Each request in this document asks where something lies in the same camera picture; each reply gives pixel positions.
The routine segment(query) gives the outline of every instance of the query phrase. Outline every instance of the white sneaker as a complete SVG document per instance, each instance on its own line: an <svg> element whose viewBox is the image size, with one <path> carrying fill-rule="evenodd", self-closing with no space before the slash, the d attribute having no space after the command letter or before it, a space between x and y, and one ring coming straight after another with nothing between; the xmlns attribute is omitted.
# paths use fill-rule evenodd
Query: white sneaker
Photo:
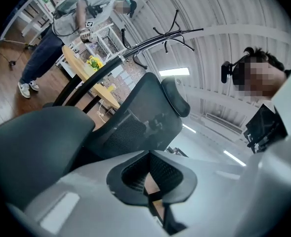
<svg viewBox="0 0 291 237"><path fill-rule="evenodd" d="M34 91L39 91L39 86L37 85L37 82L36 81L31 81L29 82L29 85L31 87L31 89L33 89Z"/></svg>
<svg viewBox="0 0 291 237"><path fill-rule="evenodd" d="M27 83L18 82L18 87L20 89L21 95L23 95L25 98L30 98L29 85Z"/></svg>

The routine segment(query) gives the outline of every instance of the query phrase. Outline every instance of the black table leg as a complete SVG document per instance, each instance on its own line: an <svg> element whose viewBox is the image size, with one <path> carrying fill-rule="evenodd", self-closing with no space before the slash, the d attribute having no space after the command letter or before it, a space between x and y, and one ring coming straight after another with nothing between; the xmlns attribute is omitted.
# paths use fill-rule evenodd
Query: black table leg
<svg viewBox="0 0 291 237"><path fill-rule="evenodd" d="M99 96L96 96L91 102L83 109L83 112L88 113L91 108L93 108L100 100L101 98Z"/></svg>
<svg viewBox="0 0 291 237"><path fill-rule="evenodd" d="M69 83L64 87L62 92L58 95L55 102L53 103L53 106L61 106L65 102L66 98L73 92L73 90L76 88L78 84L82 79L78 75L75 75Z"/></svg>

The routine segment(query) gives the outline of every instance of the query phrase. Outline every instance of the wooden floor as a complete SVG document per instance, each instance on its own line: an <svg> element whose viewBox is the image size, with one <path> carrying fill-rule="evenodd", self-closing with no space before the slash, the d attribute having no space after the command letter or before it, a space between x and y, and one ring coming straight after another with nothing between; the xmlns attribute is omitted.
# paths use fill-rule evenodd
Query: wooden floor
<svg viewBox="0 0 291 237"><path fill-rule="evenodd" d="M23 29L24 26L25 24L18 20L11 27L6 39L22 42L31 39L32 34L34 33L30 33L25 38L21 36L19 29ZM16 60L22 50L23 45L20 44L7 42L0 43L0 53L9 61ZM54 102L64 86L68 83L68 79L60 69L53 66L48 73L37 80L40 87L38 93L30 89L30 99L21 96L17 84L31 53L30 50L24 51L16 65L12 68L9 67L6 59L0 55L0 124L24 113L40 110L45 103ZM91 96L85 95L77 104L77 107L82 110L91 100ZM97 115L98 109L98 106L95 106L88 113L88 115L95 121L96 129L103 125L103 121ZM106 121L108 120L108 117L104 116L103 119Z"/></svg>

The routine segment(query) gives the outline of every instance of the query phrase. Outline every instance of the yellow flowers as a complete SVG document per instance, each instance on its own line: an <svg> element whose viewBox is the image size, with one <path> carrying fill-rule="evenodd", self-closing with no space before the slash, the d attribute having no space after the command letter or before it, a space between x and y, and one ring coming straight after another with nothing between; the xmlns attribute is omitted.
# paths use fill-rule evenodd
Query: yellow flowers
<svg viewBox="0 0 291 237"><path fill-rule="evenodd" d="M92 55L89 57L89 60L87 60L86 63L90 64L94 71L97 71L104 66L100 59L93 57Z"/></svg>

